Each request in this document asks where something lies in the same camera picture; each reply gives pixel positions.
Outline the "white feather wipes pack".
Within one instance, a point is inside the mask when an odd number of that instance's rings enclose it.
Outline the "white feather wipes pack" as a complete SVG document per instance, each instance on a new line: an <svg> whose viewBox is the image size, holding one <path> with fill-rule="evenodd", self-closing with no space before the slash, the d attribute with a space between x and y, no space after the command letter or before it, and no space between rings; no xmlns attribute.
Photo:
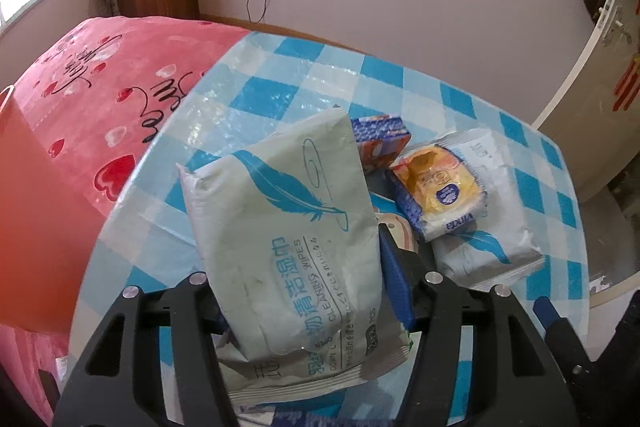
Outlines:
<svg viewBox="0 0 640 427"><path fill-rule="evenodd" d="M489 291L542 268L544 255L534 243L495 133L475 128L450 133L439 143L464 160L487 194L485 207L474 221L432 242L439 271L460 286Z"/></svg>

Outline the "yellow blue snack packet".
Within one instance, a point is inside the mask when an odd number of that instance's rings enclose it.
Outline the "yellow blue snack packet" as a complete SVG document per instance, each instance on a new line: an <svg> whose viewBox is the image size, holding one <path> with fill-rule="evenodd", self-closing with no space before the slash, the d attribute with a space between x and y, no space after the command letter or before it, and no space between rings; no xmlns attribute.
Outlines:
<svg viewBox="0 0 640 427"><path fill-rule="evenodd" d="M425 242L469 225L487 204L474 171L440 144L399 155L386 176L397 207Z"/></svg>

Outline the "orange plastic trash bucket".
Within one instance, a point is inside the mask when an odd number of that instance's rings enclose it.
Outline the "orange plastic trash bucket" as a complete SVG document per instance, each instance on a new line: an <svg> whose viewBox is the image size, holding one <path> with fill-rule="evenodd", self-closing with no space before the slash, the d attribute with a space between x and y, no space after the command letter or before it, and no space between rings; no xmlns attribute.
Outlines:
<svg viewBox="0 0 640 427"><path fill-rule="evenodd" d="M1 323L68 334L104 217L73 190L1 91Z"/></svg>

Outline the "blue orange small box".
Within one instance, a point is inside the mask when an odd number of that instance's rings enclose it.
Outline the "blue orange small box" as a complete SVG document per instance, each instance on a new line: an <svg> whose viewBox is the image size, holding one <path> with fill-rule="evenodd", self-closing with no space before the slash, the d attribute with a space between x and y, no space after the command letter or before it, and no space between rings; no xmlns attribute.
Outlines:
<svg viewBox="0 0 640 427"><path fill-rule="evenodd" d="M411 139L399 116L359 117L350 122L364 173L390 167Z"/></svg>

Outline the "grey feather wet wipes pack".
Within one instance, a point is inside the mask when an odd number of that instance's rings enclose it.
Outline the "grey feather wet wipes pack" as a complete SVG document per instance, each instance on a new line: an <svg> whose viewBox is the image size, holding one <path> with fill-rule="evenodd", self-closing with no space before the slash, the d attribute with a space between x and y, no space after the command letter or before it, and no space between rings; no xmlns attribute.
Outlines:
<svg viewBox="0 0 640 427"><path fill-rule="evenodd" d="M344 109L182 170L180 184L230 329L218 357L234 403L315 398L407 360Z"/></svg>

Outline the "pink heart bed blanket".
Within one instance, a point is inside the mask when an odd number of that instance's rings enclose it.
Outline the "pink heart bed blanket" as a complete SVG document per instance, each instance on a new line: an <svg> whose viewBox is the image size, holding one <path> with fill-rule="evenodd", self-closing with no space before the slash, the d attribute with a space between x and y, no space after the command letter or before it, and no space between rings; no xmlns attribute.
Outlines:
<svg viewBox="0 0 640 427"><path fill-rule="evenodd" d="M62 179L104 221L168 118L245 30L209 20L89 18L10 84ZM1 323L1 421L47 426L68 336Z"/></svg>

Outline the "blue checkered plastic tablecloth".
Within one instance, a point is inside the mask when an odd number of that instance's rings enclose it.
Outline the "blue checkered plastic tablecloth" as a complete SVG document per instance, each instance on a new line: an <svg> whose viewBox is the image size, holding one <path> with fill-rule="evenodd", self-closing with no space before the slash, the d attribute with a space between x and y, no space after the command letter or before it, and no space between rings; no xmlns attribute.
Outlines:
<svg viewBox="0 0 640 427"><path fill-rule="evenodd" d="M126 287L136 285L152 293L173 288L194 272L206 274L186 213L181 171L198 170L335 107L344 109L349 120L399 116L411 133L399 155L418 146L440 144L440 139L454 132L475 128L494 132L544 265L512 285L491 288L510 288L538 333L532 311L535 300L542 296L560 307L575 332L586 329L587 253L582 221L565 161L552 141L497 107L420 72L315 42L253 34L232 46L182 100L120 193L81 285L67 379ZM434 239L421 239L397 207L387 168L370 173L362 169L378 228L386 225L399 248L412 251L427 267L445 275L436 267ZM221 322L222 332L215 336L214 347L222 375L218 351L230 329L222 314ZM420 341L419 334L405 332L410 350L404 363L373 381L325 394L345 392L344 421L362 421L376 409L396 421ZM471 369L472 329L465 326L447 424L465 426ZM175 374L172 369L164 369L163 374L171 426L184 426L177 407ZM236 418L256 407L234 403L225 380L224 384ZM275 424L312 424L316 417L300 407L302 401L257 405L273 407Z"/></svg>

